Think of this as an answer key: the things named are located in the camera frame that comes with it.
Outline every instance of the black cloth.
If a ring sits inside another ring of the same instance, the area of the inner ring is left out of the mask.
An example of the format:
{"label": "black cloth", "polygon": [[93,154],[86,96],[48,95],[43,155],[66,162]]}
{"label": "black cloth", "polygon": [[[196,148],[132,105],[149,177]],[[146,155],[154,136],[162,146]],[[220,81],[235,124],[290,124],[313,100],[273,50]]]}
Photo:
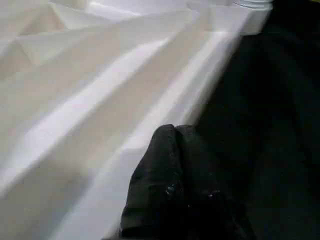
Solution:
{"label": "black cloth", "polygon": [[255,240],[245,207],[220,191],[215,161],[193,127],[158,128],[130,180],[120,236]]}
{"label": "black cloth", "polygon": [[320,4],[277,1],[243,38],[196,129],[259,240],[320,239]]}

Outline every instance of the gloved hand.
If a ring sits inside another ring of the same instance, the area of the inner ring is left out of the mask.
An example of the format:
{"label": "gloved hand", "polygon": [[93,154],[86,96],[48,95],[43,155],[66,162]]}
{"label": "gloved hand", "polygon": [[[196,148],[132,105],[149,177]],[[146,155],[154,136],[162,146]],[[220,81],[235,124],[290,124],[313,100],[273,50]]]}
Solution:
{"label": "gloved hand", "polygon": [[219,190],[214,160],[193,127],[159,127],[132,175],[119,236],[255,240],[245,207]]}

